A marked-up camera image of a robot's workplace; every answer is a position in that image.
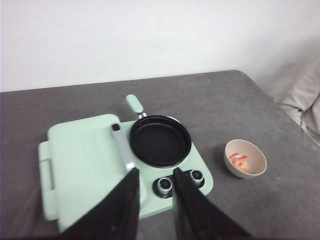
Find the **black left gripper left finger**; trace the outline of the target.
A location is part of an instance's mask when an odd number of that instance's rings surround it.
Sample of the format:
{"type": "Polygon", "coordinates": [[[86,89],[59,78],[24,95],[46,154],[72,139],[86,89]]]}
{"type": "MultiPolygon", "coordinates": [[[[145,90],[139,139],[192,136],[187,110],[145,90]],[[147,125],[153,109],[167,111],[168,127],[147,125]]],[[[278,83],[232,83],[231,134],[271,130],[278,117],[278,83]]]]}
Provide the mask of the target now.
{"type": "Polygon", "coordinates": [[[63,240],[135,240],[140,212],[140,173],[133,168],[88,213],[68,227],[63,240]]]}

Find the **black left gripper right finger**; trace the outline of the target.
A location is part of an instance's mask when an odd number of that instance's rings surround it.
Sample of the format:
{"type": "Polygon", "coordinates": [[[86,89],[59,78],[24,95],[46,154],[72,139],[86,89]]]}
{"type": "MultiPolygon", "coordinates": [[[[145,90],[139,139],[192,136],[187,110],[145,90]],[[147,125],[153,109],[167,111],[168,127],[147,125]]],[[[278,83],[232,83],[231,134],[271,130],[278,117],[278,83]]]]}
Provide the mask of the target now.
{"type": "Polygon", "coordinates": [[[173,171],[173,218],[178,240],[247,240],[252,236],[211,203],[180,168],[173,171]]]}

